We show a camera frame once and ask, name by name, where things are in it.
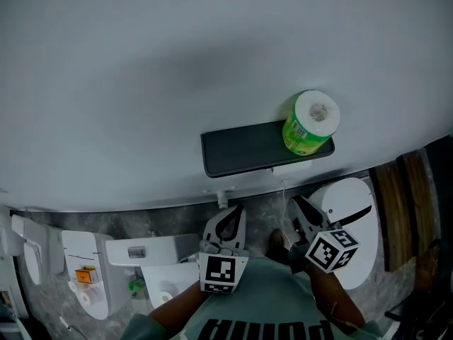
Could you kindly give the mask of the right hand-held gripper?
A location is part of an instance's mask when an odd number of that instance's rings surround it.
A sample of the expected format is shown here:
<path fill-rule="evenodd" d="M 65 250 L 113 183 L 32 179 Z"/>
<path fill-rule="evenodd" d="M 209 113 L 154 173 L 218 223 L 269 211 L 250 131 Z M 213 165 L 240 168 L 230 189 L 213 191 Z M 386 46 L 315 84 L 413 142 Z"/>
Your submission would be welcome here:
<path fill-rule="evenodd" d="M 309 199 L 296 195 L 288 200 L 288 215 L 299 238 L 288 253 L 289 267 L 293 274 L 313 264 L 324 273 L 348 265 L 360 243 L 346 229 L 319 232 L 309 242 L 306 230 L 325 230 L 329 226 L 326 213 Z"/>

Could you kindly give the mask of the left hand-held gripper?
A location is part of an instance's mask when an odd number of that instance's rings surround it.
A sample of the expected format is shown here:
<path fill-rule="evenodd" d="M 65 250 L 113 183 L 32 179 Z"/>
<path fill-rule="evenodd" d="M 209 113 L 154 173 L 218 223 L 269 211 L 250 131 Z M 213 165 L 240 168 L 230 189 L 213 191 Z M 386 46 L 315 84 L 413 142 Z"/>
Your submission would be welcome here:
<path fill-rule="evenodd" d="M 201 291 L 233 293 L 248 263 L 245 207 L 237 205 L 216 214 L 207 222 L 203 239 L 197 259 Z"/>

